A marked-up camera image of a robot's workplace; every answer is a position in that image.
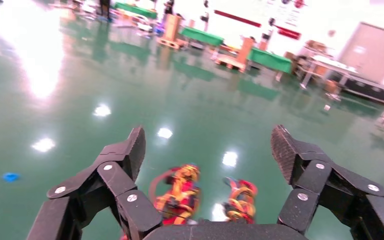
gripper fingertip pad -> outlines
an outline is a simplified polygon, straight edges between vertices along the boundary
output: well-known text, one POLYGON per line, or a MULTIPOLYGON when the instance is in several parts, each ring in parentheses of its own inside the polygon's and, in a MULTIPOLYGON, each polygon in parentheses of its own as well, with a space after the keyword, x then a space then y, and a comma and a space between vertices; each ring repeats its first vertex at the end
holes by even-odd
POLYGON ((273 154, 274 160, 276 160, 283 177, 289 185, 292 181, 292 172, 298 154, 294 141, 283 125, 274 126, 270 138, 271 154, 273 154))

red sign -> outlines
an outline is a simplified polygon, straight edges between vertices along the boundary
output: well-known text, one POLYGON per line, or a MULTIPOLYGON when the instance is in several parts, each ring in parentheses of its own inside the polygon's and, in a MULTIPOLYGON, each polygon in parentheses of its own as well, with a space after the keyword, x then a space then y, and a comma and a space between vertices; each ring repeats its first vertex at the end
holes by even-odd
POLYGON ((299 32, 292 31, 292 30, 286 29, 284 27, 279 27, 279 26, 276 26, 276 27, 279 29, 278 33, 280 35, 289 37, 291 39, 296 39, 296 40, 301 38, 301 33, 299 33, 299 32))

green tablecloth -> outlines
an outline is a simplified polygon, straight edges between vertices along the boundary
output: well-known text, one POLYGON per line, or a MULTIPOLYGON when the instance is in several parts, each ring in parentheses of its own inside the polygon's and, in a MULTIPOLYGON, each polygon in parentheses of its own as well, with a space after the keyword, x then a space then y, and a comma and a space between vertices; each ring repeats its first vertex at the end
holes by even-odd
POLYGON ((267 51, 262 51, 257 48, 253 48, 248 55, 248 60, 264 65, 265 67, 273 70, 281 71, 284 73, 291 73, 291 60, 272 54, 267 51))
POLYGON ((222 37, 219 37, 219 36, 216 36, 213 34, 209 34, 205 31, 201 31, 201 30, 198 30, 198 29, 195 29, 192 27, 188 27, 188 26, 185 26, 183 28, 183 31, 181 31, 180 34, 182 34, 183 36, 185 36, 187 38, 201 41, 201 42, 204 42, 206 44, 210 44, 210 45, 214 45, 214 46, 220 46, 224 40, 222 37))
POLYGON ((132 5, 129 5, 126 3, 122 3, 122 2, 115 3, 115 9, 123 9, 127 12, 139 14, 139 15, 142 15, 142 16, 150 18, 150 19, 156 19, 157 18, 157 13, 155 11, 150 11, 150 10, 147 10, 144 8, 132 6, 132 5))

cardboard box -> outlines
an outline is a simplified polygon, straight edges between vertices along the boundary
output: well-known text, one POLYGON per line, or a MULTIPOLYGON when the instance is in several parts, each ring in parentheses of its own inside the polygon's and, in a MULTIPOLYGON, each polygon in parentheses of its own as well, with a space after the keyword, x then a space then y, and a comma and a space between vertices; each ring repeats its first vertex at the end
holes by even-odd
POLYGON ((326 52, 326 45, 324 45, 321 42, 314 41, 314 40, 308 40, 305 45, 309 48, 319 50, 320 52, 326 52))
POLYGON ((333 80, 327 80, 326 85, 324 86, 324 90, 330 94, 336 94, 338 91, 338 83, 333 80))
POLYGON ((295 55, 292 52, 287 51, 283 56, 292 62, 290 65, 290 72, 294 73, 298 66, 298 60, 295 59, 295 55))
POLYGON ((314 73, 315 74, 318 74, 318 75, 325 75, 325 73, 328 71, 329 69, 327 67, 324 67, 324 66, 316 66, 315 69, 314 69, 314 73))

wooden pallet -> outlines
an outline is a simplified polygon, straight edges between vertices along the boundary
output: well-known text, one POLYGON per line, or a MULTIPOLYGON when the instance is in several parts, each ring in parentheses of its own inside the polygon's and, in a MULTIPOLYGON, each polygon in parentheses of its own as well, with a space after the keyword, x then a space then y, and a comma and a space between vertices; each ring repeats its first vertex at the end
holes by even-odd
POLYGON ((237 68, 239 72, 244 73, 247 68, 246 64, 236 61, 236 58, 227 55, 220 55, 215 60, 215 63, 218 65, 226 65, 229 69, 237 68))
POLYGON ((176 39, 175 41, 170 41, 167 39, 164 39, 163 37, 160 37, 156 40, 157 43, 169 46, 170 48, 174 48, 176 50, 179 50, 181 47, 186 45, 186 41, 176 39))

